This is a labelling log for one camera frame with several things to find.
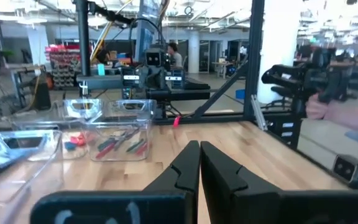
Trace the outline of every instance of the table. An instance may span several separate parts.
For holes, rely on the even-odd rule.
[[[238,163],[282,189],[347,189],[250,122],[154,127],[149,157],[140,162],[65,161],[66,190],[142,190],[191,140],[209,141]],[[200,181],[198,223],[209,223]]]
[[[215,67],[218,68],[218,78],[222,75],[223,78],[226,78],[226,66],[228,65],[232,65],[233,63],[228,63],[228,62],[224,62],[224,63],[220,63],[220,62],[212,62],[212,64],[215,65]]]

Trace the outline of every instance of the floor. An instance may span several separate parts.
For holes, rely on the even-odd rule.
[[[216,74],[190,74],[189,76],[210,84],[212,89],[218,89],[226,82],[226,80],[222,78],[217,78]],[[12,93],[12,84],[8,75],[0,75],[0,86],[0,96]],[[242,111],[242,102],[236,99],[235,92],[238,89],[244,89],[244,87],[245,80],[235,82],[209,110]],[[52,101],[62,100],[63,97],[65,97],[65,99],[74,99],[78,97],[78,92],[51,91],[50,97]],[[92,97],[98,97],[104,100],[118,100],[121,97],[121,91],[96,91],[92,92]],[[206,100],[177,101],[173,103],[173,106],[180,111],[194,111],[205,101]],[[349,100],[346,104],[349,106],[358,106],[358,100]],[[354,134],[352,130],[330,122],[305,120],[301,128],[298,148],[323,166],[331,169],[336,154],[350,154],[358,158],[358,142],[349,138],[348,135],[350,134]]]

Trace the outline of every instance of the storage rack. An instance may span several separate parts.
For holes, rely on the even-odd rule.
[[[45,53],[52,68],[53,89],[76,89],[76,76],[81,73],[80,50],[65,46],[47,47]]]

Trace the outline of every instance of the chair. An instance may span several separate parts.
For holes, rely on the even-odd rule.
[[[273,86],[270,89],[273,92],[282,96],[283,98],[281,100],[273,100],[271,103],[262,106],[261,109],[265,109],[265,110],[268,110],[270,108],[283,108],[283,110],[288,109],[287,104],[291,104],[291,101],[288,99],[293,98],[293,94],[291,90],[280,86]]]

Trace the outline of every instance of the clear plastic bin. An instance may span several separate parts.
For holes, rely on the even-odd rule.
[[[56,101],[49,111],[14,116],[9,120],[15,130],[59,129],[63,132],[63,158],[76,159],[88,151],[83,140],[82,125],[101,116],[99,99]]]
[[[103,105],[99,117],[85,126],[93,161],[139,161],[152,147],[154,100],[117,100]]]
[[[34,204],[63,184],[62,133],[0,132],[0,224],[29,222]]]

